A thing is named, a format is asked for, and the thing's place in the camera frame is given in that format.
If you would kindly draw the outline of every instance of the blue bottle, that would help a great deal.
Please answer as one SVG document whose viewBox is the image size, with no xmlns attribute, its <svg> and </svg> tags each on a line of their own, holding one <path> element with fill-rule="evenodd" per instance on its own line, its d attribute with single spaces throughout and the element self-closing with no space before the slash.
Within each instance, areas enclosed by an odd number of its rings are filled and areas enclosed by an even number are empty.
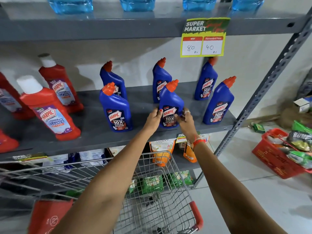
<svg viewBox="0 0 312 234">
<path fill-rule="evenodd" d="M 264 0 L 233 0 L 232 9 L 235 11 L 255 11 L 264 3 Z"/>
<path fill-rule="evenodd" d="M 99 100 L 110 128 L 115 132 L 132 130 L 129 103 L 126 99 L 116 96 L 114 91 L 115 84 L 111 82 L 105 85 L 99 94 Z"/>
<path fill-rule="evenodd" d="M 153 101 L 155 104 L 159 103 L 159 93 L 162 88 L 172 81 L 172 76 L 165 70 L 166 58 L 160 59 L 153 68 Z"/>
<path fill-rule="evenodd" d="M 174 128 L 179 125 L 174 114 L 181 115 L 184 107 L 184 101 L 174 92 L 178 80 L 168 82 L 160 92 L 159 109 L 163 110 L 159 126 L 162 128 Z"/>
<path fill-rule="evenodd" d="M 202 67 L 194 94 L 195 100 L 206 100 L 209 98 L 213 90 L 213 86 L 216 83 L 216 79 L 218 78 L 217 72 L 213 69 L 217 60 L 218 57 L 209 58 L 209 60 Z"/>
<path fill-rule="evenodd" d="M 127 100 L 128 98 L 126 87 L 124 85 L 124 80 L 119 75 L 112 72 L 112 67 L 113 67 L 112 61 L 108 61 L 101 68 L 99 75 L 101 76 L 101 79 L 103 81 L 103 86 L 107 85 L 110 82 L 114 82 L 115 83 L 114 94 Z"/>
<path fill-rule="evenodd" d="M 232 76 L 222 81 L 214 90 L 206 109 L 203 122 L 207 125 L 218 124 L 231 106 L 234 96 L 230 88 L 234 84 L 236 76 Z"/>
<path fill-rule="evenodd" d="M 211 11 L 216 5 L 216 0 L 183 0 L 185 11 Z"/>
<path fill-rule="evenodd" d="M 155 0 L 119 0 L 124 11 L 152 11 Z"/>
<path fill-rule="evenodd" d="M 81 14 L 93 11 L 92 0 L 48 0 L 57 14 Z"/>
</svg>

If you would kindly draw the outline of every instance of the floor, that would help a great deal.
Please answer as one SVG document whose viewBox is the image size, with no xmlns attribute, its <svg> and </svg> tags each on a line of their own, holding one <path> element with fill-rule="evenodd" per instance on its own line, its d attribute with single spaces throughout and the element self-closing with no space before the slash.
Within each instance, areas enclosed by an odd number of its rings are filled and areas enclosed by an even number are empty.
<svg viewBox="0 0 312 234">
<path fill-rule="evenodd" d="M 209 146 L 212 150 L 218 147 L 225 134 L 211 134 Z M 248 128 L 240 129 L 219 159 L 287 233 L 311 233 L 312 175 L 306 173 L 287 180 L 276 176 L 251 153 L 260 140 L 261 134 Z M 195 169 L 194 173 L 198 176 L 201 169 Z M 199 233 L 229 233 L 205 178 L 190 195 L 204 219 L 204 228 Z"/>
</svg>

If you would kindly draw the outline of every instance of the clear plastic bottle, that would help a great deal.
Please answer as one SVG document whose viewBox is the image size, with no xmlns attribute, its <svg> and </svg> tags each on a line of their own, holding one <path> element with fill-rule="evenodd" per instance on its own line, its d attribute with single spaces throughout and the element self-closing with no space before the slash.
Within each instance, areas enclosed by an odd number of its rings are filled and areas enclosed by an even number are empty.
<svg viewBox="0 0 312 234">
<path fill-rule="evenodd" d="M 124 11 L 152 11 L 155 0 L 120 0 Z"/>
<path fill-rule="evenodd" d="M 263 3 L 264 0 L 233 0 L 232 9 L 235 11 L 255 11 Z"/>
<path fill-rule="evenodd" d="M 81 14 L 93 11 L 92 0 L 48 0 L 57 14 Z"/>
<path fill-rule="evenodd" d="M 185 11 L 211 11 L 216 4 L 216 0 L 183 0 Z"/>
</svg>

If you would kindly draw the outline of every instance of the person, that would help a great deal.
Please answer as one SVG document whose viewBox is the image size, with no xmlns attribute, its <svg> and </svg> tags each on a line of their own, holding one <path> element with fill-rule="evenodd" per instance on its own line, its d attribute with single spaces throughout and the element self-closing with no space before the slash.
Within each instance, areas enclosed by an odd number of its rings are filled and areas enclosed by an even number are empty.
<svg viewBox="0 0 312 234">
<path fill-rule="evenodd" d="M 193 117 L 175 115 L 186 139 L 199 138 Z M 142 130 L 91 180 L 51 234 L 109 234 L 122 208 L 137 162 L 147 140 L 157 130 L 162 109 L 155 108 Z M 193 148 L 209 189 L 231 233 L 286 233 L 248 189 L 218 160 L 204 142 Z"/>
</svg>

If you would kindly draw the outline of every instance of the blue harpic toilet cleaner bottle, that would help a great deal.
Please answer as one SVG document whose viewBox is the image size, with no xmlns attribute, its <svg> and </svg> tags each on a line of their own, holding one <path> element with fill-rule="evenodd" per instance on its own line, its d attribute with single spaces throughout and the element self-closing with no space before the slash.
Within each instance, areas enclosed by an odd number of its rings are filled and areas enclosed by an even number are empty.
<svg viewBox="0 0 312 234">
<path fill-rule="evenodd" d="M 212 125 L 221 122 L 234 100 L 230 88 L 235 79 L 236 76 L 225 79 L 215 88 L 203 118 L 205 124 Z"/>
<path fill-rule="evenodd" d="M 213 69 L 217 61 L 218 57 L 211 57 L 202 67 L 194 94 L 195 100 L 206 100 L 209 98 L 218 78 L 217 72 Z"/>
<path fill-rule="evenodd" d="M 173 128 L 179 125 L 174 114 L 182 114 L 184 101 L 174 92 L 178 82 L 177 79 L 168 82 L 160 92 L 159 109 L 163 110 L 163 116 L 159 126 L 162 128 Z"/>
<path fill-rule="evenodd" d="M 159 93 L 162 88 L 172 81 L 172 76 L 165 70 L 166 58 L 160 59 L 153 68 L 153 101 L 155 104 L 159 103 Z"/>
<path fill-rule="evenodd" d="M 126 99 L 116 96 L 114 91 L 115 84 L 111 82 L 102 88 L 99 95 L 108 123 L 115 132 L 132 130 L 129 103 Z"/>
<path fill-rule="evenodd" d="M 101 68 L 99 75 L 101 76 L 101 79 L 103 81 L 103 86 L 107 85 L 110 82 L 114 82 L 115 83 L 114 94 L 128 100 L 124 80 L 119 75 L 112 72 L 112 67 L 113 67 L 112 61 L 108 61 Z"/>
</svg>

